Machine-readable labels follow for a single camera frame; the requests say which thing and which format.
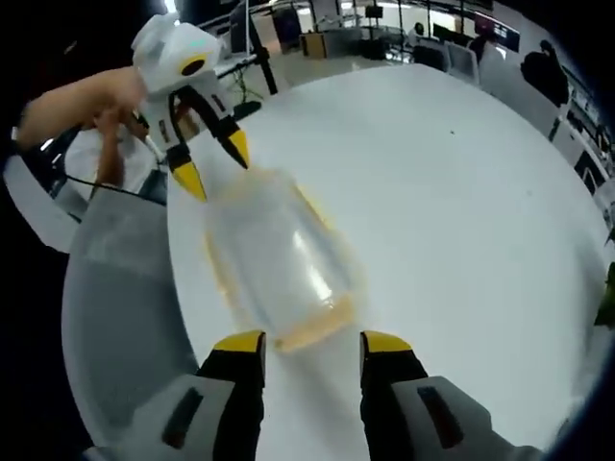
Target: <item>office floor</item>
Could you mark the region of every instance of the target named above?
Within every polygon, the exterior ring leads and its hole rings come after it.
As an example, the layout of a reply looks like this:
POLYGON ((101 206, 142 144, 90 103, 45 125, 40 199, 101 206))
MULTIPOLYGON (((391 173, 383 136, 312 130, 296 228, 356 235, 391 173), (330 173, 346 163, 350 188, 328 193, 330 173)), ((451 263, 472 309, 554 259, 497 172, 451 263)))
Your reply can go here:
MULTIPOLYGON (((359 56, 349 56, 331 60, 314 60, 304 57, 303 53, 300 51, 286 55, 280 52, 273 52, 271 53, 270 63, 279 92, 287 91, 294 86, 303 85, 333 75, 383 65, 395 65, 389 61, 370 61, 359 56)), ((239 85, 235 83, 238 77, 238 74, 231 74, 222 79, 222 85, 229 89, 229 96, 233 104, 240 103, 242 99, 242 91, 239 85)), ((265 100, 270 97, 259 66, 251 65, 245 69, 243 78, 249 90, 248 101, 258 101, 260 100, 258 96, 262 96, 265 100)))

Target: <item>transparent plastic bag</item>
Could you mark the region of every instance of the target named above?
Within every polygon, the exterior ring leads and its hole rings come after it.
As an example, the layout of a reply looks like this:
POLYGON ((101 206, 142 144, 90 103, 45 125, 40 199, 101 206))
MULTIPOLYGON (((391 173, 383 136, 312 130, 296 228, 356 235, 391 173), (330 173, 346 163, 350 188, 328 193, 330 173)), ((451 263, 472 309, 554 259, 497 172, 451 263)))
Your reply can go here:
POLYGON ((235 178, 208 201, 207 229, 239 329, 263 329, 291 352, 357 321, 365 298, 357 262, 287 174, 252 168, 235 178))

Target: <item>round white table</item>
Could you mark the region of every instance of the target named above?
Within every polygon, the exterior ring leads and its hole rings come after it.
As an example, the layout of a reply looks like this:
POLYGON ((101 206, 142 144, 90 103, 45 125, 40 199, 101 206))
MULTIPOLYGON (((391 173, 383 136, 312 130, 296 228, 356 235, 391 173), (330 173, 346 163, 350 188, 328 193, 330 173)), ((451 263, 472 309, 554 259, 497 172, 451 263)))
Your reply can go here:
MULTIPOLYGON (((292 174, 353 247, 369 283, 366 325, 410 342, 511 443, 545 448, 568 415, 613 258, 603 218, 554 146, 422 65, 298 86, 240 125, 253 162, 292 174)), ((206 183, 208 162, 234 167, 208 133, 190 148, 206 183)), ((204 205, 174 181, 168 190, 177 292, 203 361, 234 324, 206 256, 204 205)), ((296 392, 273 355, 258 459, 368 459, 362 424, 296 392)))

